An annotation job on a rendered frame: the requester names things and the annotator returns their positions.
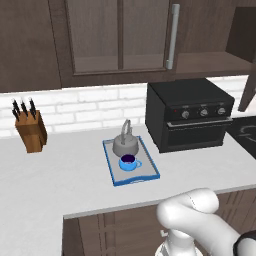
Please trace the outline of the grey metal kettle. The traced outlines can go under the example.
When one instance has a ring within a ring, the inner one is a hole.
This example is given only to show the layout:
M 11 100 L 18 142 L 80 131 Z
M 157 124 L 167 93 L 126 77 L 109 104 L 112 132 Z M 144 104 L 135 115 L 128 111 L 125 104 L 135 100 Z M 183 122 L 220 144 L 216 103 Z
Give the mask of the grey metal kettle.
M 115 137 L 112 150 L 118 157 L 125 154 L 136 155 L 138 153 L 138 139 L 132 134 L 131 121 L 129 119 L 124 122 L 121 134 Z

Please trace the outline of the blue mug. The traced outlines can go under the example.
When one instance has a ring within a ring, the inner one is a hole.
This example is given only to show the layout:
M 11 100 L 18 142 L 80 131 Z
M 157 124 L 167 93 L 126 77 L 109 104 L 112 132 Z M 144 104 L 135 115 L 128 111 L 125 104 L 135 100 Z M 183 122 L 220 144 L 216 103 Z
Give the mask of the blue mug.
M 140 168 L 142 162 L 137 160 L 136 157 L 132 154 L 125 154 L 119 159 L 119 167 L 124 171 L 133 171 L 136 168 Z

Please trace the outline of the blue-rimmed grey tray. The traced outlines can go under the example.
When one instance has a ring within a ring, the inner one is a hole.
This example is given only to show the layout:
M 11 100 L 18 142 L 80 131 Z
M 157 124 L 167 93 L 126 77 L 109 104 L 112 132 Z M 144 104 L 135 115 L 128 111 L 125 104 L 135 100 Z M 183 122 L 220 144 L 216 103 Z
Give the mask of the blue-rimmed grey tray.
M 139 161 L 139 168 L 132 171 L 122 170 L 119 166 L 119 157 L 113 153 L 113 139 L 103 140 L 103 148 L 114 186 L 122 186 L 136 182 L 154 180 L 160 178 L 160 173 L 152 160 L 142 138 L 137 137 L 139 151 L 135 158 Z

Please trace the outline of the plain dark wood cabinet door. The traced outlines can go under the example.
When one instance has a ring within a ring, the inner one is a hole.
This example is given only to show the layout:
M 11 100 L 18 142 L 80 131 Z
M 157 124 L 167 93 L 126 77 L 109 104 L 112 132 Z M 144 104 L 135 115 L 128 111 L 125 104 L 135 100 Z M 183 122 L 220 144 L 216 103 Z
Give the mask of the plain dark wood cabinet door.
M 0 92 L 61 87 L 48 0 L 0 0 Z

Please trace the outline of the black toaster oven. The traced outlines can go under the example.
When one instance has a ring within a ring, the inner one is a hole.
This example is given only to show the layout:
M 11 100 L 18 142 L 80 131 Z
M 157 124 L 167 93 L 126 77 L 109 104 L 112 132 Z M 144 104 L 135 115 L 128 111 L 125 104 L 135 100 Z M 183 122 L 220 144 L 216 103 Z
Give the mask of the black toaster oven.
M 145 124 L 160 153 L 222 146 L 231 123 L 167 127 L 173 124 L 201 122 L 231 117 L 235 99 L 206 78 L 147 84 Z M 217 113 L 220 107 L 226 113 Z M 201 116 L 202 109 L 208 110 Z M 189 111 L 189 117 L 182 117 Z

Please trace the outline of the wooden knife block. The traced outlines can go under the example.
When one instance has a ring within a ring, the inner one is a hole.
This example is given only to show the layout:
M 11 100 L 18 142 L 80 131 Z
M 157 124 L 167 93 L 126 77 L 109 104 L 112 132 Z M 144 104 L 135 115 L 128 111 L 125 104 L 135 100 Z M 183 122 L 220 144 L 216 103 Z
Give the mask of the wooden knife block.
M 47 131 L 39 110 L 36 111 L 35 117 L 31 113 L 25 115 L 22 112 L 19 119 L 15 121 L 15 127 L 28 153 L 42 151 L 47 143 Z

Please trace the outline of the dark wood base cabinets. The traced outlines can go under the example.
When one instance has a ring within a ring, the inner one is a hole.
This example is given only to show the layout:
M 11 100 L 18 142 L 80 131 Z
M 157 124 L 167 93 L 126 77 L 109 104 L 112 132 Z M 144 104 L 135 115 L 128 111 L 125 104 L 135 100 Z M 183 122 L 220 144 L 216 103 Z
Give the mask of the dark wood base cabinets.
M 238 233 L 256 230 L 256 188 L 218 199 L 217 215 Z M 66 219 L 61 256 L 154 256 L 163 230 L 154 205 Z

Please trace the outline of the black hob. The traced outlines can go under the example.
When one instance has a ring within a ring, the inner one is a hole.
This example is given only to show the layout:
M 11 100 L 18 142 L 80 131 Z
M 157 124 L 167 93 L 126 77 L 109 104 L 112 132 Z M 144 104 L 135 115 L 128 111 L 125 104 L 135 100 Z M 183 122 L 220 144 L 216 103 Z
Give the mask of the black hob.
M 256 159 L 256 116 L 234 118 L 227 132 Z

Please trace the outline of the black-handled knife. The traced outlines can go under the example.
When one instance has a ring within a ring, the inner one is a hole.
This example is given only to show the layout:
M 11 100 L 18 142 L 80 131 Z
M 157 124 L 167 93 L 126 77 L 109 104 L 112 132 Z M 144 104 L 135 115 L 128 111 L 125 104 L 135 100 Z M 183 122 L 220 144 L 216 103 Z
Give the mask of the black-handled knife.
M 12 105 L 13 105 L 12 113 L 15 116 L 16 120 L 19 122 L 20 110 L 15 99 L 12 99 Z
M 26 105 L 22 99 L 21 99 L 21 108 L 22 108 L 23 112 L 25 113 L 26 117 L 28 118 L 28 111 L 27 111 Z
M 29 103 L 30 103 L 30 113 L 33 116 L 33 118 L 36 120 L 36 108 L 32 98 L 29 98 Z

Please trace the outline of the dark wood wall cabinet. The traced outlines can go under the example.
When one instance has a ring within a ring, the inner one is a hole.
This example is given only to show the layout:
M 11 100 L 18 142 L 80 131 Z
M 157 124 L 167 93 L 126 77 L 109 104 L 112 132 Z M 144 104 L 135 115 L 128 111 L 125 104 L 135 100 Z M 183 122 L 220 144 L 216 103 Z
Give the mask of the dark wood wall cabinet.
M 177 78 L 249 74 L 256 68 L 256 0 L 177 0 Z

